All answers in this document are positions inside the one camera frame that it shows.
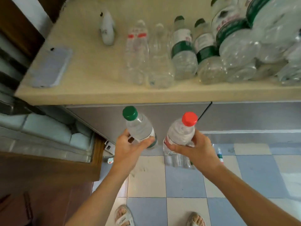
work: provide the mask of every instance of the gray cabinet panel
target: gray cabinet panel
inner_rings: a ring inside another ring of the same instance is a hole
[[[201,131],[301,129],[301,102],[213,103]]]
[[[168,128],[173,121],[180,118],[187,111],[194,112],[200,117],[208,105],[209,103],[134,106],[138,112],[144,113],[152,122],[160,144],[163,142]],[[67,106],[67,108],[105,138],[115,142],[117,137],[126,128],[126,121],[122,116],[122,110],[125,106]]]

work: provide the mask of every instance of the sandal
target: sandal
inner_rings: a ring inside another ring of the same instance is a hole
[[[197,222],[193,221],[194,216],[198,216],[202,219],[202,223],[200,224],[201,226],[206,226],[205,220],[203,217],[201,217],[198,213],[191,213],[190,216],[188,217],[186,226],[199,226],[199,224],[197,224]]]
[[[127,207],[127,205],[120,205],[116,209],[115,214],[114,214],[114,219],[116,219],[117,213],[121,209],[125,209],[126,213],[123,214],[119,219],[115,220],[115,225],[116,226],[120,226],[120,225],[124,224],[125,222],[129,221],[130,222],[130,226],[135,226],[133,215],[132,215],[131,211],[129,210],[129,208]]]

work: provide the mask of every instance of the person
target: person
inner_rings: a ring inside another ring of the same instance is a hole
[[[66,223],[67,226],[105,226],[123,182],[135,167],[143,149],[154,141],[154,138],[150,137],[138,144],[131,144],[128,142],[129,136],[126,129],[118,137],[111,170],[96,191]],[[196,130],[192,141],[195,147],[182,145],[168,147],[174,152],[187,156],[194,166],[220,189],[248,226],[301,226],[300,221],[228,170],[219,161],[208,137]],[[132,214],[126,205],[116,210],[115,225],[134,225]],[[200,214],[192,213],[187,221],[188,225],[205,226],[206,224]]]

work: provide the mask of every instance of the slipper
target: slipper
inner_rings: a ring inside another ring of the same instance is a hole
[[[196,224],[196,222],[194,222],[194,221],[192,220],[192,217],[195,216],[195,215],[198,215],[198,216],[201,217],[201,215],[198,214],[198,213],[191,213],[190,216],[188,217],[186,226],[198,226],[198,225]],[[206,222],[205,222],[204,218],[203,218],[203,217],[201,217],[201,218],[203,219],[204,226],[206,226]]]
[[[115,220],[115,225],[120,226],[120,225],[124,224],[124,222],[129,221],[130,226],[135,226],[133,215],[132,215],[131,211],[129,210],[129,208],[127,207],[127,205],[120,205],[116,209],[115,214],[114,214],[114,219],[116,219],[116,215],[121,208],[125,209],[126,213],[124,215],[122,215],[119,219]]]

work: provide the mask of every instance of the forearm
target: forearm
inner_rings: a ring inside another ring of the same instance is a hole
[[[248,226],[301,225],[300,221],[251,188],[225,166],[221,165],[205,176],[220,189]]]
[[[96,191],[81,205],[66,226],[104,226],[116,196],[127,176],[128,174],[125,171],[115,170],[112,167]]]

